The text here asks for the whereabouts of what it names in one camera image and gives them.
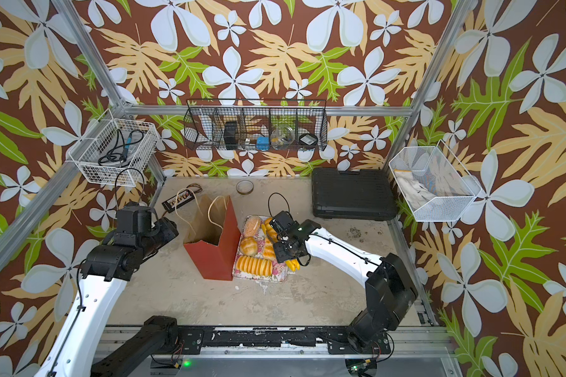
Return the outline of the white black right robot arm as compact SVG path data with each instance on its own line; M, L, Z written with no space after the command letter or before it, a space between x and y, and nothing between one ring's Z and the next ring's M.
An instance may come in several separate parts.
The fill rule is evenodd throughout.
M380 256L335 237L317 222L294 220L281 211L267 224L277 262L316 257L335 266L365 288L366 309L346 328L346 343L356 353L366 353L388 331L395 331L418 298L418 290L396 254Z

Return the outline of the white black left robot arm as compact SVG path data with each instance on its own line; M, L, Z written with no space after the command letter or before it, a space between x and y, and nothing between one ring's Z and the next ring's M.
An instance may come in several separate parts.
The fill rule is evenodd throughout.
M176 224L136 202L116 213L116 229L93 248L75 278L78 294L38 376L129 376L149 356L173 350L177 320L153 316L117 350L95 361L113 308L140 266L179 235Z

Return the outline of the round golden bread roll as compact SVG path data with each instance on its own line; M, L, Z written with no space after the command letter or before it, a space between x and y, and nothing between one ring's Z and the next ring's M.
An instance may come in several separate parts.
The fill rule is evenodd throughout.
M258 243L254 237L244 237L239 244L240 251L243 255L253 257L259 251Z

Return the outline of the red brown paper bag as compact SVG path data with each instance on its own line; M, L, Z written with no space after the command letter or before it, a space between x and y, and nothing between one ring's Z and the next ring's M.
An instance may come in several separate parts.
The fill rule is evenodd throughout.
M183 246L206 280L231 281L241 238L230 196L201 196Z

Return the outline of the ridged yellow striped bread loaf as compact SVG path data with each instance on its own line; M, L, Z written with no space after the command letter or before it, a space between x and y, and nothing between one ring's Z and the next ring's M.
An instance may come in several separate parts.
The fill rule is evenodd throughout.
M238 258L236 268L242 273L260 277L271 276L273 273L272 261L246 255Z

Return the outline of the oval brown bread roll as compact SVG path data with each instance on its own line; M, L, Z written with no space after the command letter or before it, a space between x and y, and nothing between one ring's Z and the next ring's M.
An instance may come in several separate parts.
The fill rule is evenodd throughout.
M262 226L262 219L256 215L250 215L245 220L243 234L244 237L254 237Z

